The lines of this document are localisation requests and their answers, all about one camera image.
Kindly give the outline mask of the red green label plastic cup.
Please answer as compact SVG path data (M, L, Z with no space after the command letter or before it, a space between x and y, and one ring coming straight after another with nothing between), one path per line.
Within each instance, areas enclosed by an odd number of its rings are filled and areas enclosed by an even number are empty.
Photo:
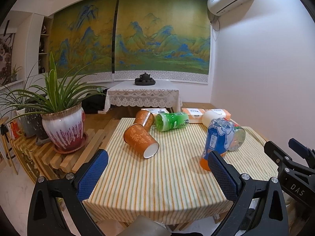
M225 109L207 110L201 117L202 123L207 128L217 129L219 140L220 136L225 137L223 143L224 150L236 151L245 141L245 130L231 120L231 114Z

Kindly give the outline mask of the near orange paper cup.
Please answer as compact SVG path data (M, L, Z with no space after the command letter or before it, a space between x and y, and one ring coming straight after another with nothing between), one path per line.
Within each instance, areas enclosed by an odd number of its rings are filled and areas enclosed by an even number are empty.
M153 157L160 147L155 138L141 124L130 125L125 130L123 139L145 159Z

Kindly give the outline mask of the orange paper cup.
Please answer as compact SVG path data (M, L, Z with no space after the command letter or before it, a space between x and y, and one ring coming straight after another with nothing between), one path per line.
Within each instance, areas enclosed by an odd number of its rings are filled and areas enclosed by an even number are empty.
M154 122L154 115L147 110L138 111L134 120L134 124L141 124L147 132L149 132Z
M153 157L160 147L155 138L141 124L130 125L125 130L123 139L145 159Z

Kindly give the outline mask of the green plastic tea cup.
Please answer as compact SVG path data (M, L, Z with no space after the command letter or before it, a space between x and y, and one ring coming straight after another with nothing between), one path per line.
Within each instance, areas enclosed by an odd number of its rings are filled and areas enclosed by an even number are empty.
M186 127L190 123L188 114L184 112L160 113L155 117L155 127L160 132Z

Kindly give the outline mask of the far orange paper cup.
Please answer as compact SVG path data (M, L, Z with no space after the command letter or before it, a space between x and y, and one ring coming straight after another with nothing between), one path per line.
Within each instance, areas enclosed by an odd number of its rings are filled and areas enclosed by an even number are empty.
M134 124L141 124L147 132L149 132L154 122L154 115L147 110L138 111L134 120Z

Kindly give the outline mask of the wooden slatted bench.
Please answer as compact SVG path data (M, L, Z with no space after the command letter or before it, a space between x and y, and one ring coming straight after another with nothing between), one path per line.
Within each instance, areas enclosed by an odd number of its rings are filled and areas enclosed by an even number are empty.
M20 136L10 140L10 144L17 160L33 182L40 176L55 180L67 173L76 173L98 149L105 149L118 123L118 119L111 119L103 129L88 129L83 146L72 153L58 153L52 142L37 146L35 137Z

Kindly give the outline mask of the right orange tissue pack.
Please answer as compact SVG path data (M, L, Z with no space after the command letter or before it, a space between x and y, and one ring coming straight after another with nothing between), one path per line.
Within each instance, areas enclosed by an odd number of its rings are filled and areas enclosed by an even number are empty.
M211 120L217 118L231 118L231 114L225 109L209 109L205 112L205 116Z

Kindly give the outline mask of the orange tissue pack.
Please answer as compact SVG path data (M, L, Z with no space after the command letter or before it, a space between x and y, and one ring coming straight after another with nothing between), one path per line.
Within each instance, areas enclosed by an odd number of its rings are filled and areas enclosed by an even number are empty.
M205 116L211 120L217 118L231 118L231 114L225 109L209 109L205 112Z
M190 124L202 124L202 117L206 111L198 108L182 108L182 112L188 115Z

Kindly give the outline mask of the striped yellow tablecloth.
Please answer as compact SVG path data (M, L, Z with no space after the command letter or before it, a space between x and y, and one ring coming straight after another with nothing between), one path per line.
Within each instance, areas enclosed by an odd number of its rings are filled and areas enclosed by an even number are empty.
M221 214L232 202L199 160L205 147L201 124L151 135L160 147L149 159L138 155L123 140L133 118L119 121L106 147L109 162L84 206L96 221L114 219L130 223L143 215L172 225Z

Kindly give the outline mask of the white red ceramic plant pot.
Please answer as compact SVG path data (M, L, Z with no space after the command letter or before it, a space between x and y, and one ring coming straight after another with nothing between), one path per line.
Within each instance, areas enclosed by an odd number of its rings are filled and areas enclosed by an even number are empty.
M81 103L60 112L41 116L47 135L57 147L67 150L80 144L85 120Z

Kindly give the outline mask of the red pot saucer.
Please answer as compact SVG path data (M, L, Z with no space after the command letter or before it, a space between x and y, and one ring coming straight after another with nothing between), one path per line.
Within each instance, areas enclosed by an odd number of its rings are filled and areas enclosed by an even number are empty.
M63 154L63 155L67 155L69 153L74 153L74 152L79 151L80 149L82 149L84 146L86 146L88 139L89 139L88 133L84 132L83 133L83 137L81 139L81 142L80 142L80 144L77 147L70 147L67 150L63 150L62 148L57 147L55 145L54 150L55 150L56 153L60 153L60 154Z

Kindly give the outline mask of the dark speckled plant pot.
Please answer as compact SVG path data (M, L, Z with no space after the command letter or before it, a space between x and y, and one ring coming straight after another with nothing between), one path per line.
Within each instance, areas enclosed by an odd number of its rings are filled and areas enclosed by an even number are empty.
M42 116L39 113L35 113L37 110L33 108L26 108L25 112L27 114L26 119L35 131L36 136L40 140L46 140L49 138L42 124Z

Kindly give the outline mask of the left orange tissue pack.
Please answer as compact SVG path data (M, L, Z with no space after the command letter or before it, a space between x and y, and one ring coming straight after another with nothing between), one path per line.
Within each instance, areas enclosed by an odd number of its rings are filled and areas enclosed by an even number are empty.
M182 108L182 112L188 115L190 124L202 124L202 117L206 111L198 108Z

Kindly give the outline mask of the green spider plant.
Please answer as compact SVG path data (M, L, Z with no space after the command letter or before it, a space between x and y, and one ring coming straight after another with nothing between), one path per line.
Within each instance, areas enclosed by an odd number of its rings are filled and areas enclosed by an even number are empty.
M57 64L52 53L49 64L50 70L43 76L44 86L33 83L20 89L7 89L1 93L1 107L9 111L17 108L26 110L24 114L9 119L9 122L33 114L45 116L63 112L81 104L87 98L104 95L101 86L83 81L83 78L93 75L85 72L92 64L77 65L68 70L62 78L58 76Z

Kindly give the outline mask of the black bag on floor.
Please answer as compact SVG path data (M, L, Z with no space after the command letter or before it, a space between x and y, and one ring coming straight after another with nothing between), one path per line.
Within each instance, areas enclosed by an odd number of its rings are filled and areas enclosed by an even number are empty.
M87 94L82 101L82 108L86 114L97 114L105 108L107 89L101 90L100 94Z

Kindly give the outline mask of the white labelled parcel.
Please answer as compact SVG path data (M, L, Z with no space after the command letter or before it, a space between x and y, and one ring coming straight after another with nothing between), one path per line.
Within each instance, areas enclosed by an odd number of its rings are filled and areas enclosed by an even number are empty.
M141 108L141 110L151 112L154 116L161 113L169 113L166 108Z

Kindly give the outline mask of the white lace tablecloth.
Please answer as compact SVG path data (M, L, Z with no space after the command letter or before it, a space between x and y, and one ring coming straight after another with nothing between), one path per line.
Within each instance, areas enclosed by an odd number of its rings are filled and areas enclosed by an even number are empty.
M105 107L100 112L107 113L111 105L171 108L180 112L182 101L179 89L170 81L158 80L152 86L138 86L132 81L124 81L107 90Z

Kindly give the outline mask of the dark teapot tray set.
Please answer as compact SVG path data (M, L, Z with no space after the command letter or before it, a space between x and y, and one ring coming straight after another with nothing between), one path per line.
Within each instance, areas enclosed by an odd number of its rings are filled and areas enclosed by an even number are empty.
M137 86L152 86L155 85L156 81L151 77L150 74L143 73L134 80L134 84Z

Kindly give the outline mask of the right green landscape scroll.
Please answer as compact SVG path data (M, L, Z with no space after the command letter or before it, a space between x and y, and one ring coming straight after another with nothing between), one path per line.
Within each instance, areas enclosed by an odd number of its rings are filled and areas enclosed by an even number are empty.
M210 40L207 0L119 0L115 77L205 84Z

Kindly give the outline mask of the green landscape scroll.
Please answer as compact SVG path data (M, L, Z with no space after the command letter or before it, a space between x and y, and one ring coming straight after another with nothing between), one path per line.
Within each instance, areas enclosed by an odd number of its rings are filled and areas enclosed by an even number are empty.
M49 41L59 78L85 74L88 82L111 82L117 0L84 0L56 12Z
M210 40L207 0L119 0L115 77L205 84Z

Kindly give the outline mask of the left green landscape scroll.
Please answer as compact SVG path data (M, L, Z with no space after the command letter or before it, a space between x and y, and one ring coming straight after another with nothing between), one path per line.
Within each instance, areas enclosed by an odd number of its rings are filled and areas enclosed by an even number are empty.
M111 82L117 0L84 0L56 12L49 41L59 78L85 74L88 82Z

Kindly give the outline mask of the floral wall painting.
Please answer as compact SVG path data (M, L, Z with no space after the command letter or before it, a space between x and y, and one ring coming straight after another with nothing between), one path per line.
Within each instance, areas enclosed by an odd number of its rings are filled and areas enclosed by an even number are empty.
M11 59L15 34L1 35L0 41L0 81L1 86L10 82Z

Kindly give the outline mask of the wooden wall shelf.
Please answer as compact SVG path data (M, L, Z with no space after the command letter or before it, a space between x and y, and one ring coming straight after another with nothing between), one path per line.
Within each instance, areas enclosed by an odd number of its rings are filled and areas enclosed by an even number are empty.
M49 42L53 17L44 17L40 42L38 48L38 73L43 74L49 70Z

